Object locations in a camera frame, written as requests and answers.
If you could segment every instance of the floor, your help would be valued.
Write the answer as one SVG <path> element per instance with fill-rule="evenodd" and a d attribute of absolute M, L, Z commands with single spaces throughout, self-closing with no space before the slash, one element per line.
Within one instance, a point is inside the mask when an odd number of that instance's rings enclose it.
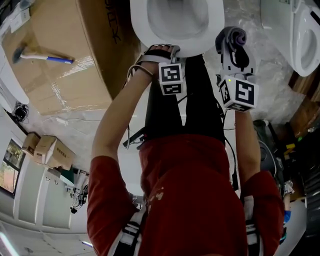
<path fill-rule="evenodd" d="M 289 88 L 288 81 L 292 74 L 292 68 L 264 34 L 260 20 L 260 0 L 224 0 L 223 2 L 225 25 L 238 26 L 247 32 L 247 46 L 256 59 L 256 76 L 257 84 L 260 85 L 260 95 L 258 107 L 252 111 L 253 118 L 267 119 L 274 125 L 288 122 L 302 102 L 303 96 L 291 91 Z M 216 86 L 216 74 L 222 68 L 220 56 L 216 53 L 215 48 L 212 48 L 205 53 L 204 58 L 214 93 L 221 102 Z M 143 94 L 132 117 L 130 123 L 131 135 L 144 126 L 148 92 L 149 89 Z M 23 124 L 27 131 L 57 136 L 76 154 L 74 165 L 88 172 L 91 161 L 91 145 L 105 110 L 40 116 L 32 105 L 29 107 L 28 120 Z M 181 117 L 185 119 L 186 101 L 183 101 L 179 107 Z M 229 111 L 226 117 L 225 129 L 233 128 L 234 113 Z M 235 132 L 226 131 L 225 135 L 235 149 Z M 126 139 L 127 134 L 124 134 L 123 141 Z M 230 156 L 230 169 L 233 170 L 234 160 L 230 148 L 227 148 L 227 152 Z M 135 195 L 142 195 L 138 150 L 136 150 L 135 146 L 131 146 L 129 150 L 121 146 L 118 154 L 121 173 L 127 189 Z"/>

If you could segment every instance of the gray cloth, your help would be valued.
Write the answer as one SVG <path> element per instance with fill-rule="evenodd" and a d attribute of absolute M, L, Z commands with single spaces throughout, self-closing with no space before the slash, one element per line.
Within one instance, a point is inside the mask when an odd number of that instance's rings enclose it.
<path fill-rule="evenodd" d="M 225 27 L 215 39 L 215 48 L 218 54 L 222 53 L 222 42 L 224 39 L 226 39 L 226 43 L 232 52 L 235 53 L 237 48 L 242 48 L 246 44 L 247 33 L 236 26 Z"/>

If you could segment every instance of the hand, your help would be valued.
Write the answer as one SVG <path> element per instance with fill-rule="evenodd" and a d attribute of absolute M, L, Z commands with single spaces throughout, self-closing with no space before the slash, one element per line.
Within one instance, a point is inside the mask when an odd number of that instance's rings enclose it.
<path fill-rule="evenodd" d="M 154 45 L 151 47 L 151 49 L 149 51 L 151 51 L 151 50 L 164 50 L 169 53 L 172 53 L 173 49 L 174 49 L 173 47 L 170 47 L 168 45 L 165 45 L 165 46 Z M 159 63 L 155 63 L 155 62 L 151 62 L 151 61 L 144 61 L 144 62 L 142 62 L 141 66 L 143 66 L 144 68 L 149 70 L 155 76 L 159 76 Z"/>

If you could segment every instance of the toilet bowl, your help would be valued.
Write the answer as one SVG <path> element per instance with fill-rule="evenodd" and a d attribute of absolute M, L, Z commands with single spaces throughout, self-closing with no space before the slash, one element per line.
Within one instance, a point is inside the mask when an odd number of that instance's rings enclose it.
<path fill-rule="evenodd" d="M 177 57 L 203 54 L 225 26 L 223 0 L 130 0 L 131 22 L 140 41 L 178 45 Z"/>
<path fill-rule="evenodd" d="M 303 0 L 261 0 L 265 34 L 302 77 L 320 63 L 320 9 Z"/>

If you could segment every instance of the cardboard box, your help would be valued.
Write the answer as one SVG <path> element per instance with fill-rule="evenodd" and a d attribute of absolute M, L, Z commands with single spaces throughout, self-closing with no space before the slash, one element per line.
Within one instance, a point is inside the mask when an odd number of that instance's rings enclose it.
<path fill-rule="evenodd" d="M 36 146 L 38 145 L 40 138 L 41 137 L 35 132 L 30 132 L 24 140 L 22 151 L 26 153 L 29 157 L 33 158 Z"/>
<path fill-rule="evenodd" d="M 70 170 L 75 154 L 54 136 L 43 135 L 35 148 L 33 160 L 48 168 Z"/>
<path fill-rule="evenodd" d="M 42 115 L 109 107 L 140 54 L 129 0 L 36 0 L 31 18 L 2 46 L 32 104 Z M 21 59 L 14 51 L 74 59 L 73 64 Z"/>

